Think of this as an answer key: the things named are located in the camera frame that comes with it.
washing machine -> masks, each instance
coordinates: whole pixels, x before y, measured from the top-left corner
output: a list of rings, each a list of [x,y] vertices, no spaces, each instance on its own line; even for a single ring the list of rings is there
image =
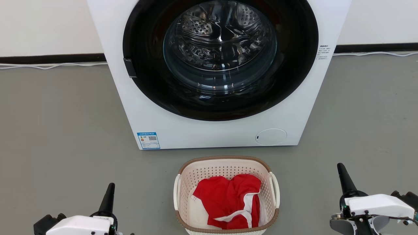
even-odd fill
[[[148,150],[297,145],[351,0],[87,2]]]

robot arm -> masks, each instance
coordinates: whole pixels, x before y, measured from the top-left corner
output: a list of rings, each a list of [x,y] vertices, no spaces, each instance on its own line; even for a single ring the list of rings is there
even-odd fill
[[[57,218],[47,215],[33,225],[35,235],[123,235],[117,232],[117,218],[113,214],[115,184],[110,183],[99,211],[90,216],[76,215]]]
[[[418,225],[418,196],[412,192],[400,195],[394,191],[367,195],[357,190],[345,166],[337,165],[343,195],[340,198],[340,214],[333,215],[330,226],[344,235],[378,235],[389,219],[403,220],[405,225]]]

concrete floor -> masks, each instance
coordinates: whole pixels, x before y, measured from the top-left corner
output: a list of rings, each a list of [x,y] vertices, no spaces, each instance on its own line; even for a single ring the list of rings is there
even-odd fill
[[[172,199],[181,165],[247,155],[266,161],[280,185],[279,218],[266,235],[336,235],[338,162],[366,193],[418,193],[417,104],[418,56],[339,56],[298,146],[140,151],[107,66],[3,70],[2,234],[30,235],[46,214],[90,215],[110,182],[121,232],[186,234]],[[386,231],[417,230],[392,223]]]

door glass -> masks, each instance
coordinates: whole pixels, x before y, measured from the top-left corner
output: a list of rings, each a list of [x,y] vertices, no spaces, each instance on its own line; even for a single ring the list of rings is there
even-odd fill
[[[275,58],[272,23],[228,0],[193,6],[168,28],[163,54],[173,75],[207,94],[231,94],[261,79]]]

red clothing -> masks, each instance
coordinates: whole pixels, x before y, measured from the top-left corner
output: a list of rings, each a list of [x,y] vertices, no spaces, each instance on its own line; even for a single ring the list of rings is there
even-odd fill
[[[208,225],[222,229],[258,227],[260,218],[261,181],[249,174],[231,180],[223,176],[200,181],[193,196],[200,199],[207,211]]]

